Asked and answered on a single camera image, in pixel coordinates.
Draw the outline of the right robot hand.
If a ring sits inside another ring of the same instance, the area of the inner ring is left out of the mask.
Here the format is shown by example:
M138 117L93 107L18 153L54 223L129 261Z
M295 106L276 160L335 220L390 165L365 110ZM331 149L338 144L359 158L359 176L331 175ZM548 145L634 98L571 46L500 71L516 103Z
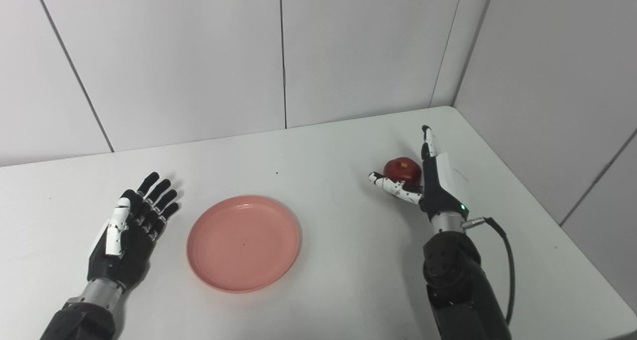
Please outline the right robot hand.
M423 125L422 131L420 162L394 158L385 163L382 172L371 172L368 179L397 199L419 206L432 224L444 218L462 224L469 215L465 179L452 166L449 154L440 151L432 128Z

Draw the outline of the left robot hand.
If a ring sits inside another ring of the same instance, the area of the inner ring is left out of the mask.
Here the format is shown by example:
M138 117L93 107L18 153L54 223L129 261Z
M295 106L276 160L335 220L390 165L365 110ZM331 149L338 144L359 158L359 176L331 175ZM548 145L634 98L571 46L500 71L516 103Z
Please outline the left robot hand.
M136 190L124 191L89 256L87 281L105 279L123 292L139 285L169 218L180 208L177 195L157 172Z

